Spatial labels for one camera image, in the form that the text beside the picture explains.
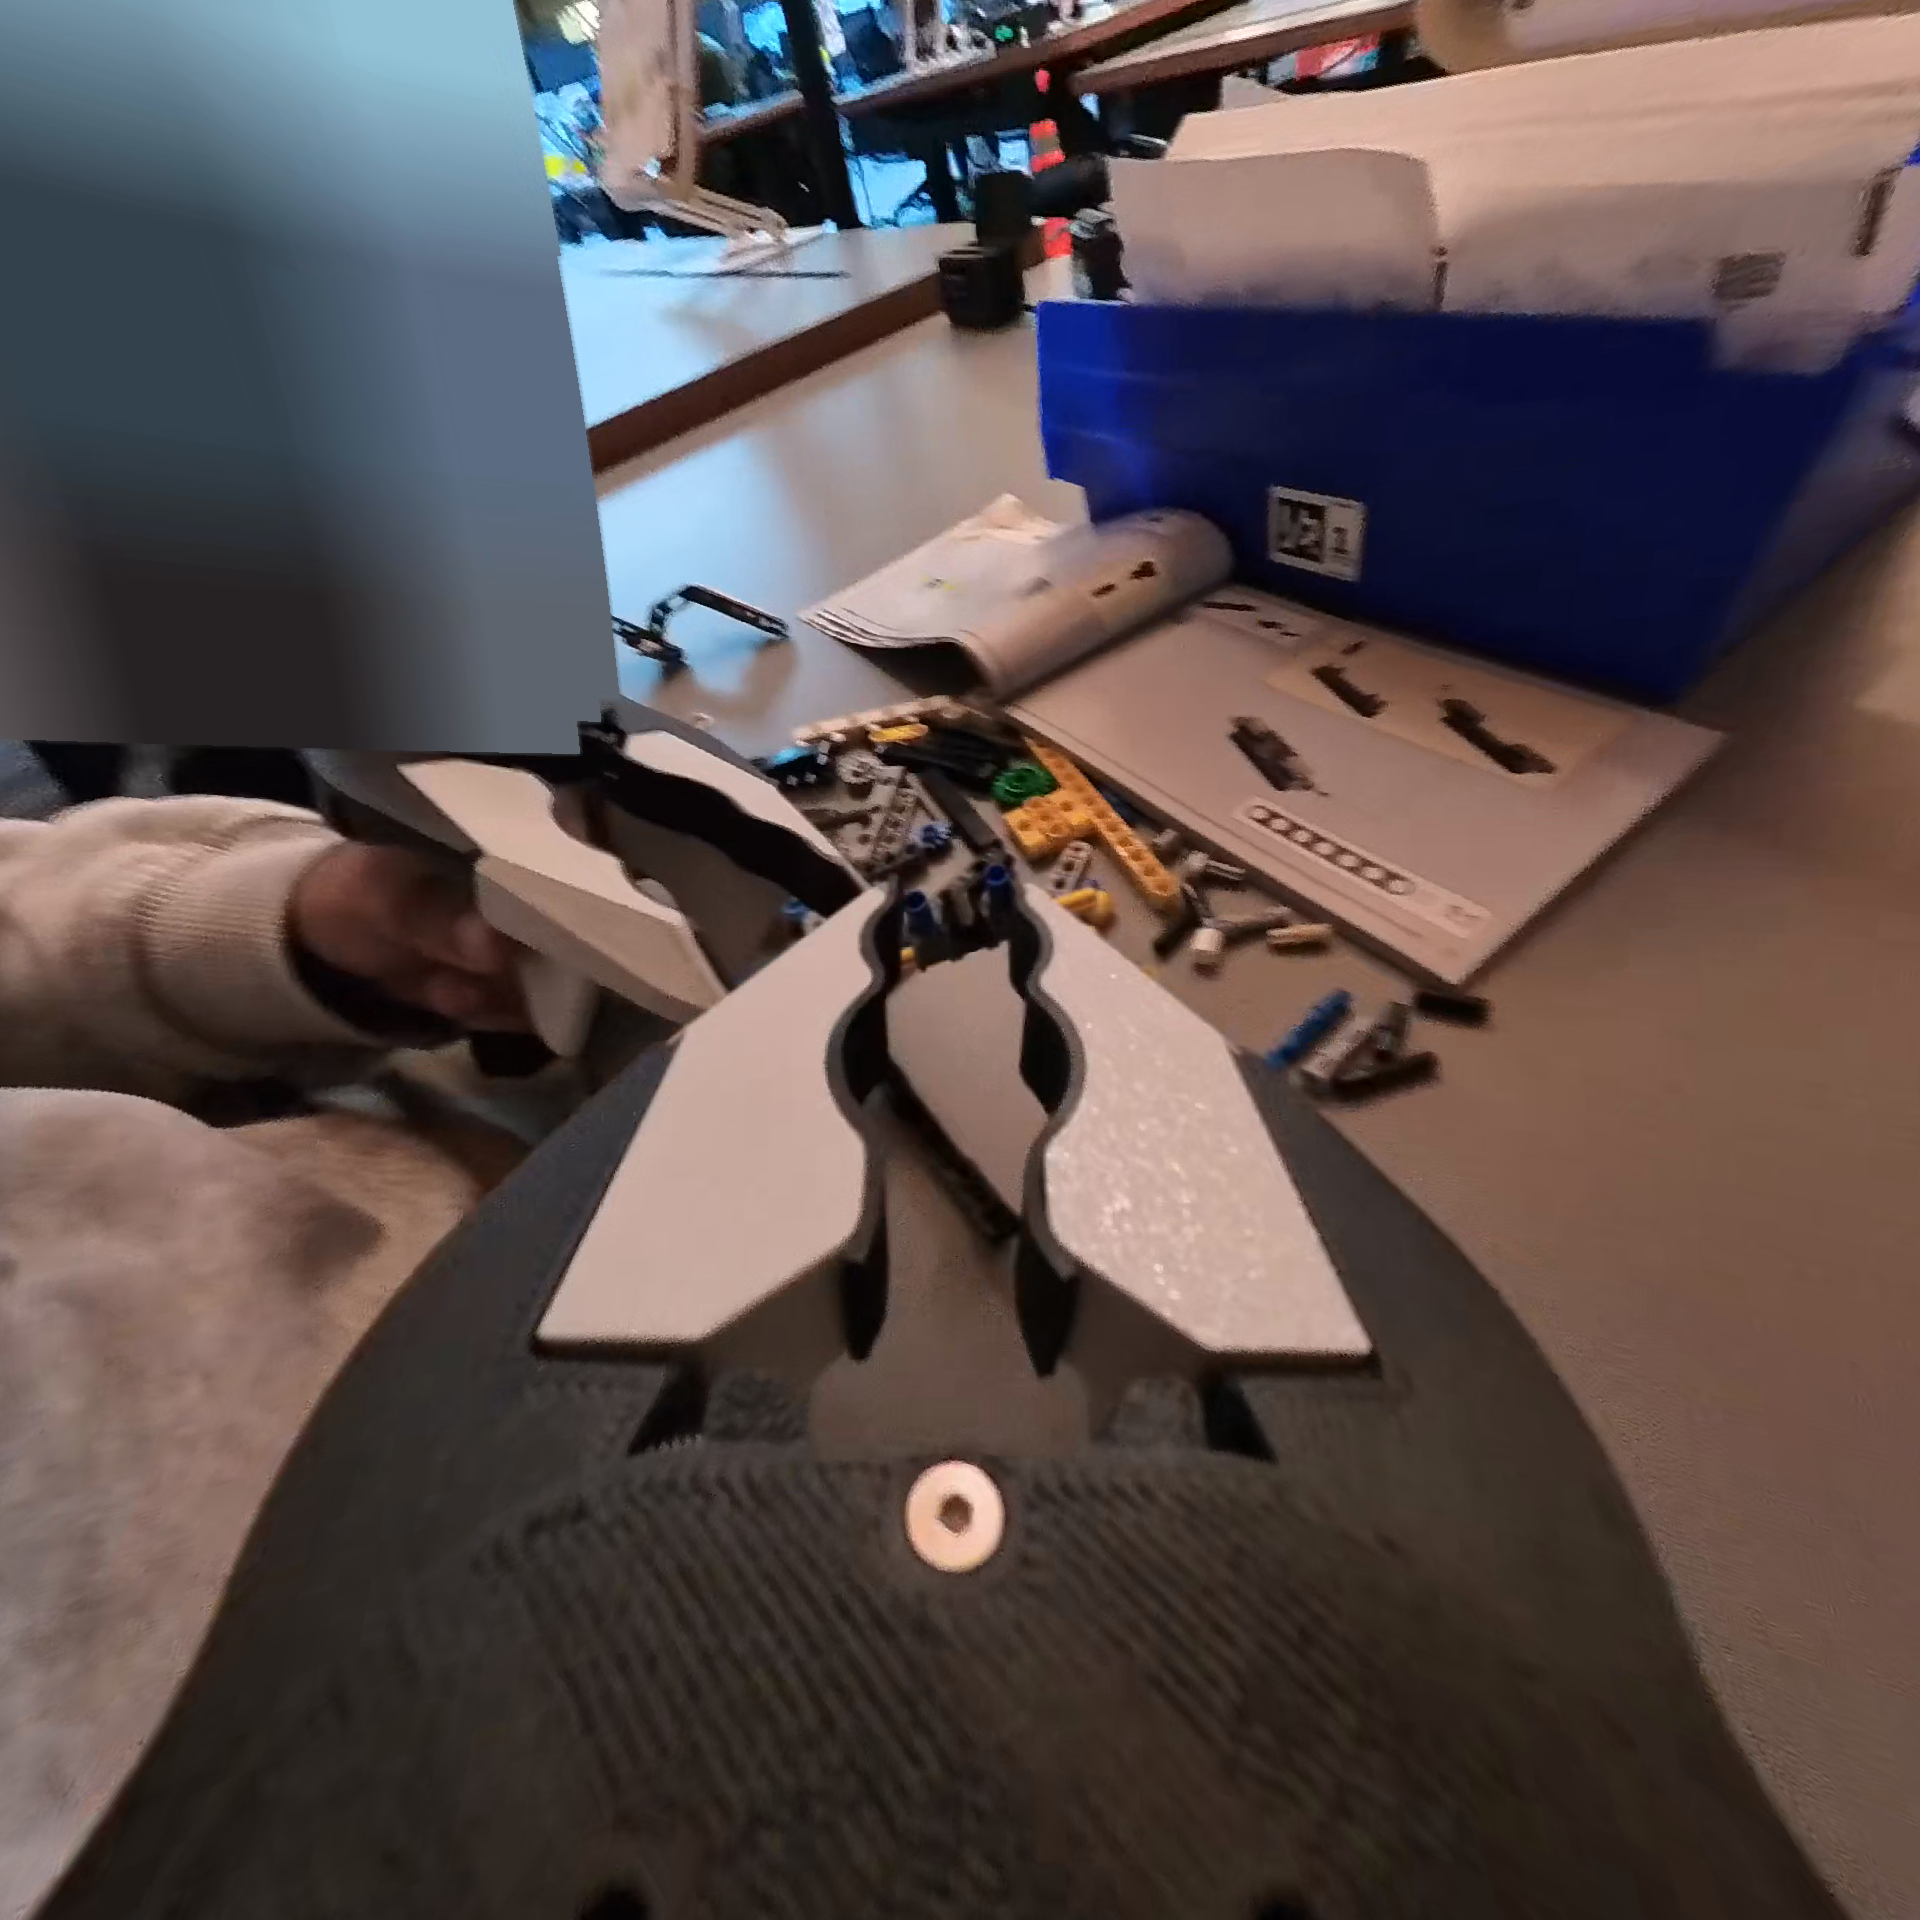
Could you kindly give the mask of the blue plastic bin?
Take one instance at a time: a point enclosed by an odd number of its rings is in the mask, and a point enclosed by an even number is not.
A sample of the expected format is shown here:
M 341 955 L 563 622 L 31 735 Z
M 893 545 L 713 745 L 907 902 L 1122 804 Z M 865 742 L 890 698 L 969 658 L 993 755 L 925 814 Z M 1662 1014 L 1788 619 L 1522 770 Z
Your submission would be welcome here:
M 1663 707 L 1916 498 L 1916 306 L 1800 373 L 1675 319 L 1047 300 L 1038 429 L 1238 586 Z

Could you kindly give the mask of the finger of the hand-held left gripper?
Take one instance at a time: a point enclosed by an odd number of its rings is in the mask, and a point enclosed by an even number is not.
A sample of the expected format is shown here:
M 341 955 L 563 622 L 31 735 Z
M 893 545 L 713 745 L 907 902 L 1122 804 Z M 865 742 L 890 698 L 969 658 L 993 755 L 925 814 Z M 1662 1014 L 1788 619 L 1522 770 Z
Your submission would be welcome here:
M 585 730 L 593 841 L 688 924 L 724 983 L 772 958 L 788 902 L 828 920 L 866 880 L 775 783 L 678 730 Z
M 400 777 L 477 849 L 477 910 L 521 963 L 562 963 L 671 1023 L 725 996 L 684 917 L 568 832 L 543 780 L 477 758 L 416 758 Z

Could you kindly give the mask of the small lego pin connector assembly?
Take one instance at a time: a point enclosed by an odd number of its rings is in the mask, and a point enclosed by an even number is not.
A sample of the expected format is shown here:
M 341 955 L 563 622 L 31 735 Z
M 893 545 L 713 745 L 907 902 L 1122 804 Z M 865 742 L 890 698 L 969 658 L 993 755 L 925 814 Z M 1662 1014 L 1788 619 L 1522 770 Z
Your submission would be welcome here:
M 977 863 L 934 892 L 902 892 L 893 920 L 899 974 L 925 974 L 999 948 L 1016 924 L 1016 905 L 1016 876 L 999 858 Z

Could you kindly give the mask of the thin black lego beam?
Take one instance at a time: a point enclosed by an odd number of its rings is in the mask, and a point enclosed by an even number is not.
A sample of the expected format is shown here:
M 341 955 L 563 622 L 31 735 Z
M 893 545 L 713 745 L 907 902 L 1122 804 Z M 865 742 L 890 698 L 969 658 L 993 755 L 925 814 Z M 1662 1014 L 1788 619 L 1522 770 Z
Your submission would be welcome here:
M 993 1248 L 1012 1241 L 1019 1232 L 1019 1214 L 999 1199 L 990 1180 L 954 1146 L 899 1073 L 887 1080 L 887 1110 L 974 1236 Z

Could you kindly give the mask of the grey and black lego pins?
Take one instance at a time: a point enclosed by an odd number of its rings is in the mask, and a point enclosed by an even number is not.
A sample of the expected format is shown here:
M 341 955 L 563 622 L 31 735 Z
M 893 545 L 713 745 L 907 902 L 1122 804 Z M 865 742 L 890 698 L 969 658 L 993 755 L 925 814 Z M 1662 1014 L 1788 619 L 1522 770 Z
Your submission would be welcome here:
M 1393 1001 L 1310 1051 L 1291 1080 L 1306 1098 L 1346 1107 L 1422 1088 L 1437 1073 L 1437 1057 L 1415 1044 L 1415 1005 Z

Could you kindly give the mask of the white frame structure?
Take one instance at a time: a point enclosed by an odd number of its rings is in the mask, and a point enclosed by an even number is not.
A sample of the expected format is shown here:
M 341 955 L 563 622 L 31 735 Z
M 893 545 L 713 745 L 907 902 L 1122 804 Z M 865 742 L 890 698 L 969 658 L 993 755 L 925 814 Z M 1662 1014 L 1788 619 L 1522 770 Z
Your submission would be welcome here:
M 716 238 L 671 276 L 747 276 L 781 269 L 813 247 L 828 225 L 791 226 L 771 206 L 700 182 L 700 28 L 694 3 L 600 3 L 593 60 L 600 73 L 596 181 L 619 213 L 666 219 Z

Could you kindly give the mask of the black lego frame assembly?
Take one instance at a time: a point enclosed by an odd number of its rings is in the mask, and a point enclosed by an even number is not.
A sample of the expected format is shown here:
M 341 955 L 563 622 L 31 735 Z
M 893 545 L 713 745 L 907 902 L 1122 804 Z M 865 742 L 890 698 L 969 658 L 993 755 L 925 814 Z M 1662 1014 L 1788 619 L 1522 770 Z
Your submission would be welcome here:
M 778 616 L 706 586 L 683 586 L 671 595 L 662 595 L 643 622 L 610 616 L 610 635 L 638 658 L 658 664 L 663 677 L 684 673 L 684 648 L 671 635 L 671 625 L 678 611 L 710 611 L 740 629 L 750 629 L 766 644 L 791 641 L 791 627 Z

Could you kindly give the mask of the black cylindrical device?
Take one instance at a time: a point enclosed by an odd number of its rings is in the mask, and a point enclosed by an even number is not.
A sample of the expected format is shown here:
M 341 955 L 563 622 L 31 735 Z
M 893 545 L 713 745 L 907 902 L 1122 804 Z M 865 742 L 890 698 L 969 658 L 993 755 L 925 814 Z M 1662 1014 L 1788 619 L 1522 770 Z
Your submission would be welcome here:
M 934 289 L 957 332 L 997 332 L 1025 313 L 1025 272 L 1043 253 L 1031 176 L 993 167 L 974 182 L 974 238 L 937 256 Z

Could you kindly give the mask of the lego instruction booklet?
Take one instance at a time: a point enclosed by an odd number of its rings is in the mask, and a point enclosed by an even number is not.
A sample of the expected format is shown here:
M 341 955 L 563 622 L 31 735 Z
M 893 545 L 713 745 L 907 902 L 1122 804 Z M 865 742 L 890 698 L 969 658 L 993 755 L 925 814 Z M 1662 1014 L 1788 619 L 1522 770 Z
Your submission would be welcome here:
M 944 658 L 1154 820 L 1450 989 L 1723 747 L 1238 586 L 1190 511 L 1052 525 L 1006 495 L 802 619 L 866 655 Z

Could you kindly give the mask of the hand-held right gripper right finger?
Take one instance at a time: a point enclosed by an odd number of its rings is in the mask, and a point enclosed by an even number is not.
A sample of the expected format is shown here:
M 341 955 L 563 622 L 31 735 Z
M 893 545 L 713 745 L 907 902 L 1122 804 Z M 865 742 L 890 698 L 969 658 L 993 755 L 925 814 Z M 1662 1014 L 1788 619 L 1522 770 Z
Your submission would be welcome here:
M 1041 1111 L 1015 1280 L 1034 1374 L 1369 1368 L 1241 1052 L 1034 885 L 1003 951 Z

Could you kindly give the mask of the white cardboard box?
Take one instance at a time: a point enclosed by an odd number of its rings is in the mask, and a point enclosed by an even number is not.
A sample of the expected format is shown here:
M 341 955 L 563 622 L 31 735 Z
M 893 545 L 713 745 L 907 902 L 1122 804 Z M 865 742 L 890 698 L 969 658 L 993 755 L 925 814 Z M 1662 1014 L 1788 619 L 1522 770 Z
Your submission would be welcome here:
M 1275 313 L 1672 320 L 1713 366 L 1812 378 L 1916 289 L 1916 73 L 1657 103 L 1541 91 L 1385 107 L 1118 163 L 1137 300 Z

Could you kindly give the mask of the person's left hand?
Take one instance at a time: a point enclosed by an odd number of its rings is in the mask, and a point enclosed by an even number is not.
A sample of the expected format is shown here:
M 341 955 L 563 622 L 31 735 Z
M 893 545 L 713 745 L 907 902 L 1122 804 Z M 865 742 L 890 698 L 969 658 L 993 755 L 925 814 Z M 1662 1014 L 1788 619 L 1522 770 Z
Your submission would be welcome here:
M 477 910 L 468 876 L 422 852 L 343 841 L 284 905 L 309 983 L 350 1013 L 440 1020 L 458 1033 L 533 1033 L 516 951 Z

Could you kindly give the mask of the heap of grey black lego pieces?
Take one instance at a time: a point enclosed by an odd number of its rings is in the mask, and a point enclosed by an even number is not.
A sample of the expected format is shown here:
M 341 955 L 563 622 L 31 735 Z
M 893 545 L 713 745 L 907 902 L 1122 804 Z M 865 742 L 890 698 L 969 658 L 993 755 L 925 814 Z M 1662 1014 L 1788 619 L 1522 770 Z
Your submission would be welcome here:
M 999 716 L 937 695 L 806 723 L 753 767 L 859 876 L 905 883 L 1012 857 L 993 789 L 1016 761 Z

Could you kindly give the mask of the person's left forearm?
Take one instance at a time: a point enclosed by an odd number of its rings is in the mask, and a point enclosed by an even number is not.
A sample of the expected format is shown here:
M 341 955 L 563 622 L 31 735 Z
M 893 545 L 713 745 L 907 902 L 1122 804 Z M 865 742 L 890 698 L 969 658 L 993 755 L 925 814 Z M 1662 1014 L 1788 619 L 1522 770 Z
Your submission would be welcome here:
M 205 1088 L 314 1076 L 374 1039 L 314 996 L 289 932 L 341 839 L 252 801 L 103 801 L 2 820 L 2 1088 Z

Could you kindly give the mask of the long yellow lego beam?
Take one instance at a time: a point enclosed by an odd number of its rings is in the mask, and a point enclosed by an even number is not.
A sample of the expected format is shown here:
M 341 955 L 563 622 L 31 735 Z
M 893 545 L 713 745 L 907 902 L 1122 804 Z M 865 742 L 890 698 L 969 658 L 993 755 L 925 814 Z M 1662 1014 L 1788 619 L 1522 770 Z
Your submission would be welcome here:
M 1113 804 L 1104 801 L 1103 789 L 1062 750 L 1024 735 L 1029 755 L 1056 780 L 1056 789 L 1078 804 L 1091 814 L 1091 826 L 1107 857 L 1129 880 L 1132 892 L 1160 917 L 1169 917 L 1181 910 L 1181 883 L 1163 866 L 1146 839 L 1125 824 Z

